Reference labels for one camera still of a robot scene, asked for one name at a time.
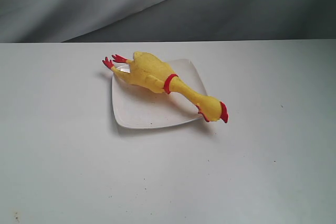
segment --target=rubber chicken head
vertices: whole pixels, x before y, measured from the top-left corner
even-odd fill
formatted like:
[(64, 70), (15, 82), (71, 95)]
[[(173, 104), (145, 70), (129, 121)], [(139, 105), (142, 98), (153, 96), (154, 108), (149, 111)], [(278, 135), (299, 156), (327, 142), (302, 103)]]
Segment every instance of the rubber chicken head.
[(222, 119), (227, 123), (229, 115), (224, 103), (214, 97), (203, 95), (196, 104), (198, 113), (202, 114), (207, 122)]

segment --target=plate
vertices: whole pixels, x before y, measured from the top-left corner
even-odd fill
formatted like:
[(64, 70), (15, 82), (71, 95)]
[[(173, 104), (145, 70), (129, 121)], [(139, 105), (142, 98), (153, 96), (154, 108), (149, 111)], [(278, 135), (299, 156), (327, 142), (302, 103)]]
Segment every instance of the plate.
[[(201, 78), (190, 60), (168, 61), (176, 74), (193, 90), (207, 95)], [(118, 67), (130, 72), (129, 66)], [(179, 93), (155, 94), (150, 90), (112, 79), (112, 103), (117, 123), (130, 129), (155, 129), (180, 125), (200, 118), (198, 109)]]

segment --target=gray fabric backdrop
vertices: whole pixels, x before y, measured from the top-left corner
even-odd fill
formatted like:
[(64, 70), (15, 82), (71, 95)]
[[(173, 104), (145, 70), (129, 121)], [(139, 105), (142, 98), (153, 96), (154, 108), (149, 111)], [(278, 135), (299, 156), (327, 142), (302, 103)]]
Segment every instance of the gray fabric backdrop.
[(336, 0), (0, 0), (1, 42), (336, 38)]

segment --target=rubber chicken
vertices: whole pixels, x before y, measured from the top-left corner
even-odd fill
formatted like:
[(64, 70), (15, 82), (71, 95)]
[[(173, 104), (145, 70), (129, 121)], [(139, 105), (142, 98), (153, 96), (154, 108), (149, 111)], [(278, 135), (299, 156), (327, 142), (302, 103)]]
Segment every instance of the rubber chicken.
[(203, 115), (206, 122), (222, 119), (227, 123), (228, 113), (224, 103), (192, 90), (168, 63), (162, 62), (155, 55), (148, 52), (135, 52), (133, 60), (119, 55), (112, 55), (112, 57), (114, 62), (130, 65), (130, 73), (127, 73), (117, 69), (108, 57), (103, 60), (104, 65), (126, 83), (147, 88), (154, 93), (180, 93), (196, 105), (198, 113)]

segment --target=white table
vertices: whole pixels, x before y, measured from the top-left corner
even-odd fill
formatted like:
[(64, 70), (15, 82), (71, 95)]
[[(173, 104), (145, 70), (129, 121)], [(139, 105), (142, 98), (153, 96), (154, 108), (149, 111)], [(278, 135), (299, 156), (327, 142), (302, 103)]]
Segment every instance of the white table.
[[(127, 130), (101, 60), (189, 58), (229, 122)], [(0, 44), (0, 223), (334, 223), (336, 40)]]

